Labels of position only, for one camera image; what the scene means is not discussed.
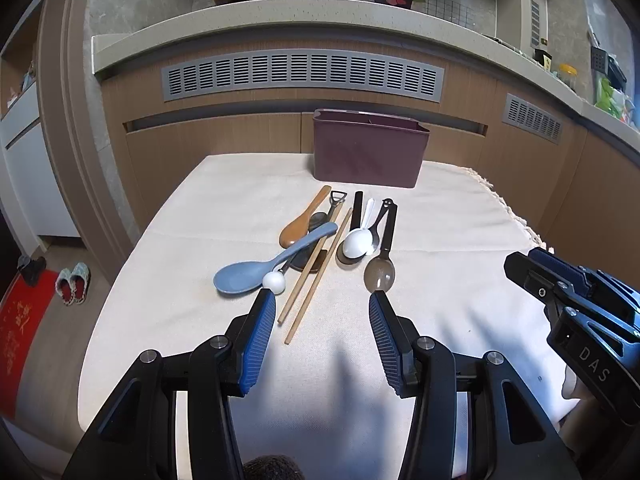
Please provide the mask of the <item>black-handled brown spoon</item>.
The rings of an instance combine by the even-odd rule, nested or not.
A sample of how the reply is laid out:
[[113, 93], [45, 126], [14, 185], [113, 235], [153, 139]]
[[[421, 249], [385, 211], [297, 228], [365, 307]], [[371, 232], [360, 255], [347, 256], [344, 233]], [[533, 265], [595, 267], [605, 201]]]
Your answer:
[[394, 284], [396, 271], [390, 258], [390, 248], [393, 244], [397, 206], [390, 205], [385, 230], [378, 255], [369, 261], [363, 273], [364, 286], [369, 292], [388, 292]]

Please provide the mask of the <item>white ceramic soup spoon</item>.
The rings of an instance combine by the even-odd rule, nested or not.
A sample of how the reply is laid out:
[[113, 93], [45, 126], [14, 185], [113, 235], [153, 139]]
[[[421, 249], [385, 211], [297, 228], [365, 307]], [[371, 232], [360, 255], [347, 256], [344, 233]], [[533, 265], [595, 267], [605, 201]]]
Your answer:
[[362, 258], [371, 246], [372, 234], [369, 231], [368, 223], [371, 218], [374, 203], [374, 198], [368, 199], [361, 226], [356, 230], [352, 230], [344, 240], [342, 255], [343, 258], [348, 261]]

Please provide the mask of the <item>blue plastic rice spoon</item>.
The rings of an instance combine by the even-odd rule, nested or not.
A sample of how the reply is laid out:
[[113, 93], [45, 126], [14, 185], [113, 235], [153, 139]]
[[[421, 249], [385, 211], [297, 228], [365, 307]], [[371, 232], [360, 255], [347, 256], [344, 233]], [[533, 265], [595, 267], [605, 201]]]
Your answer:
[[320, 238], [333, 235], [338, 226], [335, 222], [326, 222], [322, 226], [303, 236], [289, 248], [282, 250], [279, 255], [268, 261], [242, 261], [229, 264], [220, 269], [213, 277], [213, 284], [218, 292], [225, 295], [244, 294], [259, 287], [262, 278], [271, 272], [278, 264], [285, 262], [302, 249]]

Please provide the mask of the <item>white ball-end utensil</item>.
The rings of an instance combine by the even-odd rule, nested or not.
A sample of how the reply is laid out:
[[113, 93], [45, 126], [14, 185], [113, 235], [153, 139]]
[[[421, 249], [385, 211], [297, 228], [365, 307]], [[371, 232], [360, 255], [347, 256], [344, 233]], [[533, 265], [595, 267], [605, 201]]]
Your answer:
[[273, 295], [281, 295], [286, 289], [285, 273], [291, 265], [292, 257], [288, 258], [279, 269], [268, 272], [262, 278], [262, 287], [269, 289]]

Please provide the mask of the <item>brown wooden spoon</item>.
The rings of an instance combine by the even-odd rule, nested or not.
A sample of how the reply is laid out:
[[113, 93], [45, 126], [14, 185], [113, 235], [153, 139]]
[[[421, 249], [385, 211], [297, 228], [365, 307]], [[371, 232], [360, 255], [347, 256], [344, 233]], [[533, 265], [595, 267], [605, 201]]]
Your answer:
[[303, 212], [282, 229], [279, 235], [279, 244], [282, 248], [290, 247], [307, 233], [311, 215], [331, 191], [332, 188], [329, 185], [323, 185]]

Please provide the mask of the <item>kitchen countertop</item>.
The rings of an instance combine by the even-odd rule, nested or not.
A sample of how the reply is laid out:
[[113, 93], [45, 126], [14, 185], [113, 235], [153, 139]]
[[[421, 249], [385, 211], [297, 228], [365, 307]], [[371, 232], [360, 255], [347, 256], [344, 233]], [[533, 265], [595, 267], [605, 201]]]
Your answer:
[[91, 38], [91, 70], [96, 75], [170, 44], [258, 28], [328, 26], [355, 32], [380, 32], [394, 39], [414, 39], [462, 53], [518, 76], [550, 94], [577, 113], [588, 125], [612, 134], [634, 150], [639, 133], [624, 122], [589, 104], [539, 64], [499, 44], [441, 18], [416, 11], [358, 0], [255, 0], [190, 12], [131, 34]]

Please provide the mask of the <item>grey vent grille small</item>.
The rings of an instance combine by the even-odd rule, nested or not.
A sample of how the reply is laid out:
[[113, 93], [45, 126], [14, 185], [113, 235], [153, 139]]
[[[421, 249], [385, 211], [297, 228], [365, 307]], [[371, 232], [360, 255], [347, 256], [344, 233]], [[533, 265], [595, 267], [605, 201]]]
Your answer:
[[538, 106], [514, 96], [506, 95], [506, 104], [502, 121], [514, 128], [536, 134], [550, 142], [559, 144], [562, 134], [562, 122]]

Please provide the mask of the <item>pair of slippers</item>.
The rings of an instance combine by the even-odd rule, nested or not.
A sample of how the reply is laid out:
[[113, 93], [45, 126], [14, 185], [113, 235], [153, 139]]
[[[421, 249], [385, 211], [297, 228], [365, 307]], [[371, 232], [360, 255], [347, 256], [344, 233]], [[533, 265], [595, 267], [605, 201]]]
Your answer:
[[84, 262], [78, 262], [73, 270], [62, 269], [55, 280], [55, 292], [63, 304], [82, 304], [88, 295], [91, 272]]

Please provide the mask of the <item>red floor mat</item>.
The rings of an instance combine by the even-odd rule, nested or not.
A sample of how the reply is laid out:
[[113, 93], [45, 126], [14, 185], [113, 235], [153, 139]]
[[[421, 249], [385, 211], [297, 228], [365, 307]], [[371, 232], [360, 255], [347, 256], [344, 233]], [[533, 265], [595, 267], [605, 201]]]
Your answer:
[[18, 388], [38, 326], [54, 296], [56, 273], [44, 270], [34, 287], [17, 274], [1, 303], [1, 415], [15, 418]]

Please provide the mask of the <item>green items on counter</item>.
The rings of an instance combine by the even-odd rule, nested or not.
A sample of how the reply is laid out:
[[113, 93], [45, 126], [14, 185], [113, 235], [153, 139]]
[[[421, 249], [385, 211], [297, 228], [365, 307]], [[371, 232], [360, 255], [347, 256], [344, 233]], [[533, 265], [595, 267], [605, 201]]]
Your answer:
[[623, 91], [613, 88], [605, 76], [597, 83], [596, 107], [625, 124], [631, 123], [634, 103]]

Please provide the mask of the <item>yellow-lid jar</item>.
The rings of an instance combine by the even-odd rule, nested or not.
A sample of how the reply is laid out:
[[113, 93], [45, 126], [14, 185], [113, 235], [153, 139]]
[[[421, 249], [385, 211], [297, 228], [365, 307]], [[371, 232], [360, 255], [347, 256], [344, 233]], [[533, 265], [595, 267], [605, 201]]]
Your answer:
[[558, 77], [574, 92], [577, 91], [577, 76], [578, 71], [570, 64], [561, 63], [558, 65]]

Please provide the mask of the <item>maroon utensil holder box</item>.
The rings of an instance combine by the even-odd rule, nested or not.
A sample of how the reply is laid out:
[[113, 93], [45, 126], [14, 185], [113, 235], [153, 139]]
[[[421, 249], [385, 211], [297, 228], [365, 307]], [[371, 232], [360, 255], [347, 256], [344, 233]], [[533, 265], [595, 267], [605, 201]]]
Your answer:
[[414, 188], [430, 130], [415, 119], [319, 108], [314, 177], [320, 181]]

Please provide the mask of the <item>cream tablecloth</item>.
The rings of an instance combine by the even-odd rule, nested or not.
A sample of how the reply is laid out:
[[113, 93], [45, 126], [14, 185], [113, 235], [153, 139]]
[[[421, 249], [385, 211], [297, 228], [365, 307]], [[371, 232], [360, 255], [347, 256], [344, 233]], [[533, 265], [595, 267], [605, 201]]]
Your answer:
[[[194, 349], [250, 310], [252, 295], [216, 291], [230, 263], [268, 260], [281, 230], [320, 190], [302, 154], [209, 156], [148, 225], [96, 321], [82, 366], [77, 413], [96, 416], [144, 350]], [[563, 361], [547, 344], [544, 307], [503, 272], [511, 252], [538, 244], [526, 222], [474, 172], [427, 162], [413, 188], [368, 186], [398, 208], [388, 298], [418, 331], [449, 350], [501, 352], [557, 422]], [[271, 333], [258, 382], [231, 403], [243, 460], [292, 457], [309, 479], [393, 479], [413, 411], [386, 382], [368, 315], [363, 265], [331, 262], [296, 301], [280, 296], [285, 322]]]

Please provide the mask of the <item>white cabinet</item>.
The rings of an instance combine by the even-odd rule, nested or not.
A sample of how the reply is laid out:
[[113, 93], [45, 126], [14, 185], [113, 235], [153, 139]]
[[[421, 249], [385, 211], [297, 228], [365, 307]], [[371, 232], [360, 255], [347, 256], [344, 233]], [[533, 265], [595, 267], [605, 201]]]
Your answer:
[[80, 237], [50, 162], [36, 84], [1, 118], [1, 209], [26, 254], [50, 237]]

